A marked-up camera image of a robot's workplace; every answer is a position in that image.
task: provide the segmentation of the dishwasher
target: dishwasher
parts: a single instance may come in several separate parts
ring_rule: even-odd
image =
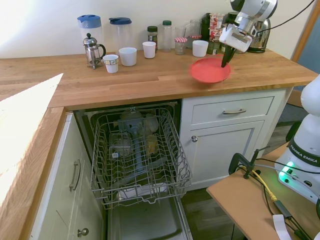
[[[74,112],[108,240],[192,240],[180,198],[192,173],[177,101]]]

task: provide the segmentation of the white cup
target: white cup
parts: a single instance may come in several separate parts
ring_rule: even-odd
[[[115,55],[115,54],[105,55],[102,59],[108,73],[115,74],[116,72],[118,72],[118,62],[119,62],[118,55]]]
[[[123,66],[133,66],[137,63],[137,49],[134,47],[124,47],[119,49],[121,63]]]
[[[209,43],[207,41],[195,40],[192,43],[192,54],[195,57],[202,58],[206,55]]]
[[[142,45],[144,57],[146,59],[153,59],[156,55],[156,43],[154,41],[145,41]]]

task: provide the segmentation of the wire dish rack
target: wire dish rack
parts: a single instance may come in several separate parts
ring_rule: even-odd
[[[126,131],[131,125],[120,120],[122,113],[106,112],[92,123],[94,196],[105,209],[112,209],[184,195],[192,173],[170,112],[162,107],[139,109],[140,134]],[[148,132],[146,126],[155,119],[156,132]],[[121,146],[112,146],[114,137]]]

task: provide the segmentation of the french press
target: french press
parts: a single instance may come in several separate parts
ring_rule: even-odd
[[[83,40],[83,45],[85,49],[86,59],[88,61],[88,67],[93,67],[96,69],[98,66],[102,66],[101,59],[106,55],[106,48],[102,44],[97,44],[97,40],[91,37],[90,33],[86,34],[86,38]],[[103,54],[100,57],[99,47],[102,47]]]

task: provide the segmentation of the dishwasher door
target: dishwasher door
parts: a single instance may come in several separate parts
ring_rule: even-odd
[[[179,197],[108,211],[108,240],[192,240]]]

